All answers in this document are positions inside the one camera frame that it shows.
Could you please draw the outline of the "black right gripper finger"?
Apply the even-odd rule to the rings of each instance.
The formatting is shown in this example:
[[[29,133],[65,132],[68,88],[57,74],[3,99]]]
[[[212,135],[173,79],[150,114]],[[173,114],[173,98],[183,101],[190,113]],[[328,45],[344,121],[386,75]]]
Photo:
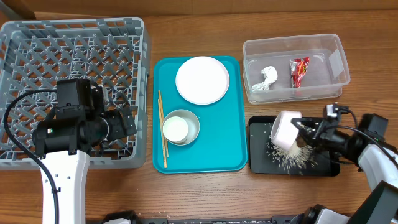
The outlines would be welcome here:
[[[314,119],[312,119],[312,118],[292,118],[291,123],[296,128],[313,127]]]
[[[309,129],[299,129],[298,138],[300,139],[301,145],[311,145],[311,130]]]

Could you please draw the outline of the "pink bowl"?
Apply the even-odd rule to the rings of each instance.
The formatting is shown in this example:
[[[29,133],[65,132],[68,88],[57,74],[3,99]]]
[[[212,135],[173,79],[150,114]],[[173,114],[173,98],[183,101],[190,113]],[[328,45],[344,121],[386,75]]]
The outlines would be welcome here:
[[[292,119],[301,117],[299,111],[281,111],[272,125],[271,142],[284,151],[290,151],[299,134],[299,130],[292,124]]]

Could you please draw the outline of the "rice pile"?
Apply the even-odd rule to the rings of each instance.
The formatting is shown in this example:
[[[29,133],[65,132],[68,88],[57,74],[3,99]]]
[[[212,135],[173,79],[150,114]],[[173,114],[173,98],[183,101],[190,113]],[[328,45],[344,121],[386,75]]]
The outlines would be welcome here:
[[[272,165],[276,165],[278,171],[293,174],[296,170],[299,175],[303,175],[304,170],[316,168],[318,162],[313,147],[309,146],[300,134],[297,135],[292,149],[285,151],[271,141],[272,124],[265,124],[265,128],[264,134],[267,140],[264,146],[265,156],[271,160]]]

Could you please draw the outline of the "wooden chopstick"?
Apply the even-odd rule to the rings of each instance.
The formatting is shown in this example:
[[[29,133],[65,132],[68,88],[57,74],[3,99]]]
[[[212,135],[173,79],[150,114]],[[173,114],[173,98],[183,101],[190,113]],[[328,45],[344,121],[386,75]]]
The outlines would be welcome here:
[[[162,121],[163,121],[163,117],[162,117],[162,108],[160,105],[160,99],[157,100],[158,101],[158,110],[159,110],[159,122],[160,122],[160,138],[161,138],[161,142],[162,142],[162,155],[163,155],[163,161],[164,161],[164,168],[167,168],[167,155],[166,155],[166,150],[165,150],[165,142],[164,142],[164,135],[162,132]]]
[[[163,103],[162,103],[162,94],[161,94],[161,90],[158,90],[158,95],[159,95],[159,99],[158,99],[158,106],[159,106],[159,115],[160,115],[160,128],[161,128],[161,133],[162,133],[162,140],[163,140],[163,147],[165,149],[165,156],[166,158],[169,158],[169,149],[168,149],[168,144],[167,144],[167,140],[164,136],[164,131],[163,131],[163,125],[164,125],[164,109],[163,109]]]

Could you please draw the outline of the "white tissue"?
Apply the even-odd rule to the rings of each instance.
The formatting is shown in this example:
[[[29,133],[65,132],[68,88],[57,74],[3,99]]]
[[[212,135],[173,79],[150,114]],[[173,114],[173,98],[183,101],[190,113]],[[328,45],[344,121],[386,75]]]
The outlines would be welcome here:
[[[251,87],[253,91],[268,90],[278,79],[277,70],[273,66],[263,68],[261,73],[264,76],[264,81],[253,85]]]

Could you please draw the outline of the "red snack wrapper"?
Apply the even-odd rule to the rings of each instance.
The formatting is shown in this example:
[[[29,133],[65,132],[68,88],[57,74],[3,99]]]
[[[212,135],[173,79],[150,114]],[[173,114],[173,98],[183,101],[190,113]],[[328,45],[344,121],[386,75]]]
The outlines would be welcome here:
[[[310,63],[309,57],[296,58],[290,60],[290,71],[292,78],[292,88],[300,88],[301,82],[307,73],[307,68]]]

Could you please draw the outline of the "white paper cup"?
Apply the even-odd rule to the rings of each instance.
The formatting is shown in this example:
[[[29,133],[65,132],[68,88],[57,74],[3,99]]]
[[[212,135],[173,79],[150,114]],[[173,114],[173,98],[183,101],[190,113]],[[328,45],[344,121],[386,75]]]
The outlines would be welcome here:
[[[165,138],[169,142],[180,144],[188,136],[188,124],[183,118],[172,116],[164,121],[163,131]]]

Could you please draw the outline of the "grey bowl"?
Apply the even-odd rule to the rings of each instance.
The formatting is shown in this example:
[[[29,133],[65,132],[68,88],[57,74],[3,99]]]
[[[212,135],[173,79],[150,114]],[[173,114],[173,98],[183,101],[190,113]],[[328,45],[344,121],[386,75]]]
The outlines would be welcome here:
[[[200,132],[200,122],[199,122],[198,118],[196,117],[196,115],[189,110],[179,109],[179,110],[174,110],[174,111],[170,112],[164,118],[164,121],[172,116],[179,116],[187,122],[188,136],[183,143],[180,143],[180,144],[174,144],[172,142],[170,142],[170,143],[172,143],[174,145],[178,145],[178,146],[185,146],[185,145],[192,143],[197,138],[197,136]]]

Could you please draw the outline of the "white round plate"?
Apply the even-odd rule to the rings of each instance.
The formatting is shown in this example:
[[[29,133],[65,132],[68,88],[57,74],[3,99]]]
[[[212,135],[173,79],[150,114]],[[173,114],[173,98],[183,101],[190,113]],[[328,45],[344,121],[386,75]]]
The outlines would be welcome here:
[[[210,105],[222,99],[229,88],[226,67],[213,57],[193,57],[177,71],[175,84],[178,93],[196,105]]]

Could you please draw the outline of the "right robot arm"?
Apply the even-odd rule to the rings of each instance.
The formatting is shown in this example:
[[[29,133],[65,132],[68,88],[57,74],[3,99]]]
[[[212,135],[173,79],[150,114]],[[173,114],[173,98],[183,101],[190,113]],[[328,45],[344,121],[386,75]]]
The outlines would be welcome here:
[[[397,148],[386,143],[388,120],[364,114],[352,135],[343,133],[339,117],[294,118],[291,123],[315,149],[344,157],[364,172],[371,194],[352,217],[322,205],[310,207],[301,223],[390,223],[397,220]]]

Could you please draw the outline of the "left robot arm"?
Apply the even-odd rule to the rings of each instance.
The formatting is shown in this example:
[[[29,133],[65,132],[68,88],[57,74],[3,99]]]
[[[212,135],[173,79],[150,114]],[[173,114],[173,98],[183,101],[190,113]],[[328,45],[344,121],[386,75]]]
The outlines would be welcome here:
[[[32,134],[43,186],[43,223],[85,223],[90,151],[137,133],[132,109],[106,110],[102,86],[88,79],[57,82],[57,106]]]

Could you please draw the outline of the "black waste tray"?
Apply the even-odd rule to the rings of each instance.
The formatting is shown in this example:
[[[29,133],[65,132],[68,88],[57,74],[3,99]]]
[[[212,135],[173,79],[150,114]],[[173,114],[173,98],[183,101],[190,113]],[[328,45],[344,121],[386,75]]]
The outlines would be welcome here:
[[[253,116],[248,121],[249,166],[253,173],[325,177],[340,173],[340,165],[332,162],[327,152],[312,154],[302,167],[282,165],[270,137],[274,120],[274,116]]]

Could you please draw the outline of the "clear plastic bin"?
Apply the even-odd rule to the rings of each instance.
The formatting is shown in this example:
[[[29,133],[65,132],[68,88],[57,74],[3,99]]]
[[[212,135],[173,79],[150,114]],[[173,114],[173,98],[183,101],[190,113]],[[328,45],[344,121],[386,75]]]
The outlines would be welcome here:
[[[334,98],[351,81],[336,34],[247,40],[243,76],[252,104]]]

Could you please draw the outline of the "teal plastic tray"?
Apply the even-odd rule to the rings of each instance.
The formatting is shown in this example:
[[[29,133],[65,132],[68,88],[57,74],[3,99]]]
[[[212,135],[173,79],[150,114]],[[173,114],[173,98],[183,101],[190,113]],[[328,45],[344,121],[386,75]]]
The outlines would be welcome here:
[[[229,73],[229,88],[219,101],[195,105],[178,93],[175,78],[185,57],[164,58],[154,67],[152,163],[163,174],[225,172],[242,169],[248,160],[241,72],[238,61],[231,56],[217,56]],[[168,145],[164,158],[160,133],[159,106],[164,115],[175,110],[191,111],[199,120],[200,129],[190,144]]]

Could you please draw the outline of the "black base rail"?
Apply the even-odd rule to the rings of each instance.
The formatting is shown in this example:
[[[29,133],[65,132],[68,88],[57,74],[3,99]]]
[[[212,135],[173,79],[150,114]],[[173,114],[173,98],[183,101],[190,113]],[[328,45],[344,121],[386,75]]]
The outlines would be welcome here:
[[[140,219],[138,215],[130,210],[108,214],[101,223],[117,224],[296,224],[315,223],[317,213],[311,208],[306,212],[295,216],[276,215],[270,218],[239,218],[239,219],[191,219],[191,220],[169,220],[167,218],[145,218]]]

